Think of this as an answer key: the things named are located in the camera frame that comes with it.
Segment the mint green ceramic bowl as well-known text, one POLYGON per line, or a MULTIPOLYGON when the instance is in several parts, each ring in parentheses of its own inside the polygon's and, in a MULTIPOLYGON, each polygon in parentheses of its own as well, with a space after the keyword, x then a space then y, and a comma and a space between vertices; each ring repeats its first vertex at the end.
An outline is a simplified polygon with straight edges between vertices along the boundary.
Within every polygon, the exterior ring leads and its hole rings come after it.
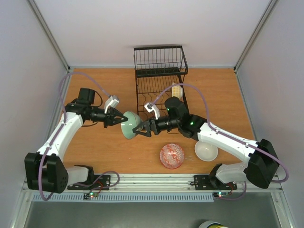
POLYGON ((133 132, 133 128, 138 126, 142 122, 142 119, 138 114, 132 111, 127 111, 123 115, 127 117, 128 120, 121 123, 121 131, 126 139, 132 139, 136 136, 133 132))

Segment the red bowl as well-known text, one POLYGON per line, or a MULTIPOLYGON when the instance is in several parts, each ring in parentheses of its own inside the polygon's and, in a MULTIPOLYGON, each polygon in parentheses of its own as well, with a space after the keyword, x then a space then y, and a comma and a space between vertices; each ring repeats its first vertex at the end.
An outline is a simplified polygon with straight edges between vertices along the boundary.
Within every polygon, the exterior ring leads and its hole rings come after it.
POLYGON ((185 153, 178 144, 169 143, 162 147, 159 157, 165 168, 176 169, 184 162, 185 153))

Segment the sun pattern ceramic bowl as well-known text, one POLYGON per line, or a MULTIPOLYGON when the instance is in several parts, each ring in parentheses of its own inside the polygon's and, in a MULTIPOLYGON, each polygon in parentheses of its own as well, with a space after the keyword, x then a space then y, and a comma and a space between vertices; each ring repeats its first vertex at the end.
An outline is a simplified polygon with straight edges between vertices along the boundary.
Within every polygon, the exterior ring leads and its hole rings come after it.
POLYGON ((181 100, 183 97, 183 88, 180 85, 176 85, 176 83, 172 83, 171 96, 181 100))

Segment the black wire dish rack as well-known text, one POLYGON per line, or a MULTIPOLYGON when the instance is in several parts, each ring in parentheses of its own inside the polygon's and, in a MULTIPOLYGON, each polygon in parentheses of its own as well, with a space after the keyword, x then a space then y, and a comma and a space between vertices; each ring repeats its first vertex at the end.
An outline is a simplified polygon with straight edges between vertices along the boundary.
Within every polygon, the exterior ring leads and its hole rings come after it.
POLYGON ((142 46, 133 49, 137 114, 151 117, 144 105, 174 83, 183 83, 188 63, 182 45, 142 46))

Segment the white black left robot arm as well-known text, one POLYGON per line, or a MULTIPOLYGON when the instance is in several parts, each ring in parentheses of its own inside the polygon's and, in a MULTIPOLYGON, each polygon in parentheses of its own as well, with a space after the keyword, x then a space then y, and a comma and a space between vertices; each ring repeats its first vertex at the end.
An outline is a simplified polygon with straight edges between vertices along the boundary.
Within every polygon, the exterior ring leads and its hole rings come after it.
POLYGON ((61 119, 47 141, 36 153, 28 153, 24 159, 28 188, 40 193, 62 193, 70 185, 84 189, 94 187, 98 178, 91 166, 75 165, 66 168, 64 154, 76 132, 85 121, 102 122, 104 127, 127 121, 116 109, 119 98, 109 96, 104 108, 94 105, 95 90, 81 88, 78 98, 64 106, 61 119))

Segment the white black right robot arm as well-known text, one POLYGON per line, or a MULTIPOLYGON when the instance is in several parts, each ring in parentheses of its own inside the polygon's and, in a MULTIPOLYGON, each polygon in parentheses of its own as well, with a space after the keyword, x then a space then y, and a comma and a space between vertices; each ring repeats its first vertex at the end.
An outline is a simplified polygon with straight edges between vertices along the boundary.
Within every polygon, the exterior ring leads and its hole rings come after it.
POLYGON ((209 143, 237 157, 241 162, 231 165, 217 164, 208 175, 213 190, 230 182, 249 181, 256 187, 267 189, 279 167, 276 152, 268 140, 248 140, 224 131, 207 119, 190 114, 186 105, 176 97, 165 101, 168 114, 139 123, 133 133, 151 137, 162 131, 177 128, 186 138, 209 143))

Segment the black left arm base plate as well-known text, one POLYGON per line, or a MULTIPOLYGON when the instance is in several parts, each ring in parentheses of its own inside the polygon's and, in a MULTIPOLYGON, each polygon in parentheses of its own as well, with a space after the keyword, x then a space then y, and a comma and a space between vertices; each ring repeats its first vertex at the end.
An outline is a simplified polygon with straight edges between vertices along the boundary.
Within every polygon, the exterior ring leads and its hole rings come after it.
POLYGON ((109 190, 109 186, 111 184, 111 176, 109 174, 101 176, 94 184, 90 186, 82 186, 78 184, 73 184, 69 185, 67 187, 68 190, 91 190, 94 188, 100 189, 101 187, 102 190, 109 190))

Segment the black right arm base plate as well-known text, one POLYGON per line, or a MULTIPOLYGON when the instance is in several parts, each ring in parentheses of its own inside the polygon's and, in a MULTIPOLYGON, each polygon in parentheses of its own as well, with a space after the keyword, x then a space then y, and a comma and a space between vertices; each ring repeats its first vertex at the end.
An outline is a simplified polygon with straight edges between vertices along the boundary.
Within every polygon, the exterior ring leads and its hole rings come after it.
POLYGON ((194 175, 190 183, 195 190, 237 190, 237 184, 233 182, 222 183, 219 180, 210 180, 208 175, 194 175))

